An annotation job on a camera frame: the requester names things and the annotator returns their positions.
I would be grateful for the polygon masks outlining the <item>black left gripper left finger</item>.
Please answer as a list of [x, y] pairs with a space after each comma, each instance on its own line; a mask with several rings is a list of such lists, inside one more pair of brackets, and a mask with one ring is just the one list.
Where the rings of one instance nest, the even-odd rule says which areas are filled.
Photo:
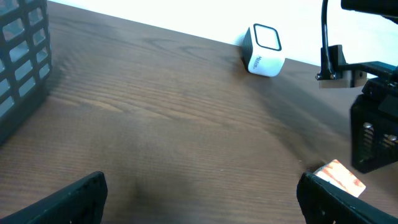
[[100, 224], [108, 188], [96, 171], [1, 219], [2, 224]]

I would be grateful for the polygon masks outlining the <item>grey plastic basket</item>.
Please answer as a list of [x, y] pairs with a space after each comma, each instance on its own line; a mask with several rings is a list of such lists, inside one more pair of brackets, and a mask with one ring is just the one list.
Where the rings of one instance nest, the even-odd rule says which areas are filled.
[[1, 1], [1, 144], [43, 103], [52, 70], [47, 1]]

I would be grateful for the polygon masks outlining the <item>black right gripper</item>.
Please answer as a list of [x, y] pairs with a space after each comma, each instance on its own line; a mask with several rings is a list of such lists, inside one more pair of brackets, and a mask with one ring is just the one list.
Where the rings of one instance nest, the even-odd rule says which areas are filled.
[[329, 87], [362, 87], [352, 104], [351, 165], [361, 173], [397, 162], [397, 68], [379, 61], [347, 63], [329, 47]]

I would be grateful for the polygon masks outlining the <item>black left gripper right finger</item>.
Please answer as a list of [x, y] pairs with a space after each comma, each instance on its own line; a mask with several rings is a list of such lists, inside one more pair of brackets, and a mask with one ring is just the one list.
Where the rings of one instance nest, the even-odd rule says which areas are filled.
[[297, 184], [297, 200], [306, 223], [385, 224], [397, 218], [304, 172]]

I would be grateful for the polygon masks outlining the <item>small orange box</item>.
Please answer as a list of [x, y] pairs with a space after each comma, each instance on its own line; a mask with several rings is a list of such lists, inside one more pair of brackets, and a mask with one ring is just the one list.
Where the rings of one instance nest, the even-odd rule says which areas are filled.
[[318, 168], [314, 174], [356, 198], [366, 189], [366, 186], [337, 159]]

